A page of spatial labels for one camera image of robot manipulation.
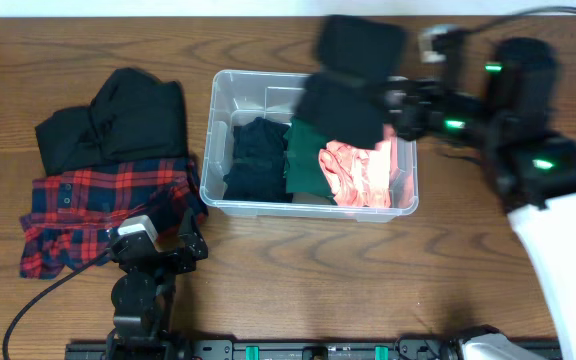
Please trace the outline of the black cloth with tape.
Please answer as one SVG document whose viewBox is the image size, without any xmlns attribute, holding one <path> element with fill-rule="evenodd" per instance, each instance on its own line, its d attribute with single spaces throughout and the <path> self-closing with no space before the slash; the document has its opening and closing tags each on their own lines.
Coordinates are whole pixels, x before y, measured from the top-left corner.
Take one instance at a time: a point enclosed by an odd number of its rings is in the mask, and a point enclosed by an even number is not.
<svg viewBox="0 0 576 360">
<path fill-rule="evenodd" d="M 294 115 L 324 136 L 361 149 L 384 138 L 382 86 L 399 67 L 406 32 L 357 16 L 325 18 L 314 54 L 319 70 L 304 83 Z"/>
</svg>

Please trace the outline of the red navy plaid shirt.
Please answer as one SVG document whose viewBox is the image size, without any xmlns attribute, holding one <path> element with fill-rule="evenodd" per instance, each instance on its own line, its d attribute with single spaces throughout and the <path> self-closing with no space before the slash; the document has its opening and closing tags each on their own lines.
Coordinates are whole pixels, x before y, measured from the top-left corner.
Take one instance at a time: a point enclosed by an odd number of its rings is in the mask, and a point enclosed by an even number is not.
<svg viewBox="0 0 576 360">
<path fill-rule="evenodd" d="M 33 181 L 31 210 L 20 217 L 22 278 L 53 279 L 98 256 L 126 219 L 146 215 L 156 232 L 176 232 L 190 209 L 208 217 L 189 158 L 148 159 L 68 171 Z"/>
</svg>

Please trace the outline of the pink cloth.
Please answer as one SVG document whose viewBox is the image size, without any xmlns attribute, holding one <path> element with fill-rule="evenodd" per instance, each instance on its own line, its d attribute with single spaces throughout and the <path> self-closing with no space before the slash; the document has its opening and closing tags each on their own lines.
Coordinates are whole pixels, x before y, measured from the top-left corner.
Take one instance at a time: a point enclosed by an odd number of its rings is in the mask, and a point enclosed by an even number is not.
<svg viewBox="0 0 576 360">
<path fill-rule="evenodd" d="M 318 163 L 339 206 L 389 208 L 390 182 L 397 172 L 396 133 L 384 126 L 384 139 L 373 150 L 336 140 L 318 154 Z"/>
</svg>

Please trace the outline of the dark navy cloth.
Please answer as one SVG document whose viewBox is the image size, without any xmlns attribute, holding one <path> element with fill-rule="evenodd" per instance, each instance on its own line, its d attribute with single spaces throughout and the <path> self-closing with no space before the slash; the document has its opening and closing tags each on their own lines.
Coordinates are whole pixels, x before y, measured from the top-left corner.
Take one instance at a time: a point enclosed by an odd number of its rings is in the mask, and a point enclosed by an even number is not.
<svg viewBox="0 0 576 360">
<path fill-rule="evenodd" d="M 284 168 L 290 127 L 262 117 L 233 128 L 233 162 L 223 177 L 224 200 L 288 203 Z"/>
</svg>

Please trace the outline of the black hooded sweatshirt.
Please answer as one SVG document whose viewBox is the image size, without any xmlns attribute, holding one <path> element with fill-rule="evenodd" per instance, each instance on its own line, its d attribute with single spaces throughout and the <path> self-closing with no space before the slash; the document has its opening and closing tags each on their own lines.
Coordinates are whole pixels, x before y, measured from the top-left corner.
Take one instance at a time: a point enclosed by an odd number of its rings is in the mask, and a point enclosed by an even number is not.
<svg viewBox="0 0 576 360">
<path fill-rule="evenodd" d="M 137 68 L 115 70 L 87 105 L 35 127 L 45 174 L 189 154 L 182 85 Z"/>
</svg>

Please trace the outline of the dark green cloth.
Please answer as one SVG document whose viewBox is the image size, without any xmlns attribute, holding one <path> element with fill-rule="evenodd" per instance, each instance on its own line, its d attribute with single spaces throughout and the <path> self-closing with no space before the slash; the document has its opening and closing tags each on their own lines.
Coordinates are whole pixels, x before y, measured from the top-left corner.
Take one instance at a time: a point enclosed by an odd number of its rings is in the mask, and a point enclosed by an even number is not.
<svg viewBox="0 0 576 360">
<path fill-rule="evenodd" d="M 325 203 L 335 205 L 331 187 L 319 164 L 319 152 L 326 148 L 331 138 L 297 117 L 292 117 L 290 122 L 290 129 L 284 134 L 287 141 L 284 167 L 286 192 L 318 196 Z"/>
</svg>

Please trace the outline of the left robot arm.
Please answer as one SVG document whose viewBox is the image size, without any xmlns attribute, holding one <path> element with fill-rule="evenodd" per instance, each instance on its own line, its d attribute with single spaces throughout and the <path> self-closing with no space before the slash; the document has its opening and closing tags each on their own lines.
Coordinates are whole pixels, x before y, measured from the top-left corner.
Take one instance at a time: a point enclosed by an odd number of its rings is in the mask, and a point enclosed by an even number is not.
<svg viewBox="0 0 576 360">
<path fill-rule="evenodd" d="M 125 275 L 111 292 L 114 329 L 105 359 L 193 357 L 189 340 L 170 330 L 176 277 L 195 271 L 196 263 L 208 257 L 208 247 L 191 209 L 184 212 L 175 247 L 161 250 L 157 238 L 151 219 L 140 215 L 125 220 L 110 243 L 110 258 Z"/>
</svg>

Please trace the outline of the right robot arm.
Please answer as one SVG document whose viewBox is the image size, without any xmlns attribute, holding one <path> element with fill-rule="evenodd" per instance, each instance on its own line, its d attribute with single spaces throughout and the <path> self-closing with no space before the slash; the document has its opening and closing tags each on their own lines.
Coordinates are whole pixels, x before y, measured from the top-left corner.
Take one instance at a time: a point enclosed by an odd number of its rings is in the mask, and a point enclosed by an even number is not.
<svg viewBox="0 0 576 360">
<path fill-rule="evenodd" d="M 486 65 L 482 98 L 457 89 L 465 35 L 424 36 L 425 62 L 437 80 L 402 84 L 397 135 L 434 136 L 475 149 L 488 186 L 537 274 L 562 356 L 576 359 L 576 142 L 550 124 L 559 65 L 552 48 L 530 38 L 499 43 Z"/>
</svg>

